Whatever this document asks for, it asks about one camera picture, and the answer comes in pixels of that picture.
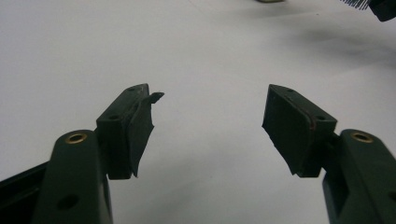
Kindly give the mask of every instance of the brush bristles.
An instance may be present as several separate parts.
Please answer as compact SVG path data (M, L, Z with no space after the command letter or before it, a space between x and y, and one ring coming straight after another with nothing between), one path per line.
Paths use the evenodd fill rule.
M370 3L370 0L341 0L341 1L359 10L367 9Z

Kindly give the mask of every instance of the hole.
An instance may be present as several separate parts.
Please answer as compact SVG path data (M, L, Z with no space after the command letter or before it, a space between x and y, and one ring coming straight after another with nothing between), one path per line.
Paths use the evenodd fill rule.
M389 197L396 202L396 191L392 191L389 193Z
M69 135L65 142L67 144L76 144L76 143L80 143L82 141L84 141L87 138L87 134L85 133L74 133Z
M110 116L110 117L108 117L109 119L118 119L120 116L118 116L118 115L112 115L112 116Z
M363 142L363 143L372 143L374 141L373 138L366 133L353 133L352 137L355 140Z
M317 116L317 119L318 119L318 120L325 120L326 118L323 117L323 116Z
M76 206L78 200L79 197L76 194L69 194L58 202L57 207L59 210L66 211Z

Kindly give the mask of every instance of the white surface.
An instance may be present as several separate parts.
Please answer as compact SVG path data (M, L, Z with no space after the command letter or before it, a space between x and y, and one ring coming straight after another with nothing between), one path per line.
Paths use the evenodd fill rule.
M328 223L261 128L270 83L396 154L396 21L335 0L1 1L0 179L50 157L127 87L165 96L115 223Z

